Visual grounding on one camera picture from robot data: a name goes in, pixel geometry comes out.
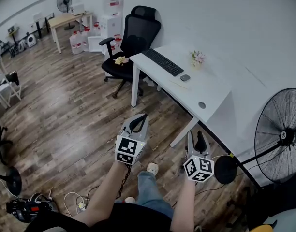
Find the white wall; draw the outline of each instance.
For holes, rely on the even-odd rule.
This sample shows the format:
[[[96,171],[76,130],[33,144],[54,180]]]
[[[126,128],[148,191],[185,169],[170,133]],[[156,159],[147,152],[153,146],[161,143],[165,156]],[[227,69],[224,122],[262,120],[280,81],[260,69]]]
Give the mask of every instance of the white wall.
[[[102,0],[75,1],[102,14]],[[124,0],[123,14],[136,5],[158,10],[162,29],[153,47],[176,42],[224,61],[220,72],[232,92],[207,125],[240,160],[253,156],[264,104],[296,87],[296,0]],[[268,182],[258,168],[250,172]]]
[[[14,24],[20,27],[16,34],[17,40],[26,36],[27,32],[35,31],[36,25],[31,27],[31,24],[33,24],[33,14],[37,12],[42,12],[44,16],[50,13],[56,15],[61,13],[57,8],[56,0],[44,0],[40,3],[38,1],[42,0],[0,0],[0,23],[11,17],[0,26],[0,40],[13,42],[12,38],[7,37],[7,29]]]

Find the human arm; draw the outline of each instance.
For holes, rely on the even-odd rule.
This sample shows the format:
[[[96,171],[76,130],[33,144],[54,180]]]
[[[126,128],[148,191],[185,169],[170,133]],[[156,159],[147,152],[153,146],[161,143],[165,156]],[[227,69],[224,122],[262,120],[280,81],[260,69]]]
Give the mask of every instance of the human arm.
[[[89,227],[99,221],[108,219],[126,170],[127,167],[124,163],[115,161],[105,180],[101,183],[89,201],[86,210],[76,215],[74,219],[85,223]]]
[[[170,230],[173,232],[194,231],[195,182],[185,176],[182,189],[174,210]]]

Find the wooden floor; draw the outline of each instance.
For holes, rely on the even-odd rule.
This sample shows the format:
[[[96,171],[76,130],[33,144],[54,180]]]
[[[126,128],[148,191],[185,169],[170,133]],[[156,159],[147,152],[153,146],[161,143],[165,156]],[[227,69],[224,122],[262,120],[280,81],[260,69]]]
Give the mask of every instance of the wooden floor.
[[[174,204],[182,183],[183,175],[178,173],[184,150],[183,142],[175,149],[169,144],[190,116],[165,93],[145,84],[141,85],[144,96],[139,97],[135,108],[130,105],[130,84],[113,99],[111,93],[119,81],[103,81],[104,57],[89,52],[73,55],[69,34],[69,31],[58,30],[60,55],[48,35],[15,58],[3,58],[7,70],[17,70],[22,83],[22,101],[13,98],[13,106],[8,110],[0,105],[0,122],[8,127],[6,138],[14,142],[11,148],[5,149],[5,159],[21,173],[20,196],[30,197],[35,192],[47,195],[52,189],[60,211],[66,212],[65,194],[74,191],[87,195],[104,179],[114,161],[114,139],[123,121],[138,113],[148,113],[150,139],[141,160],[132,167],[122,196],[137,196],[136,176],[153,161],[160,168],[157,175],[160,192]],[[225,154],[215,141],[210,137],[209,140],[213,156]],[[233,221],[240,210],[228,208],[226,203],[231,198],[243,199],[242,189],[249,185],[249,179],[242,174],[220,190],[197,195],[195,223],[206,231],[230,231],[225,225]],[[197,189],[220,186],[213,177]],[[5,203],[10,198],[0,183],[0,231],[23,231],[26,224],[6,213]],[[66,199],[72,215],[76,214],[75,199],[75,195]]]

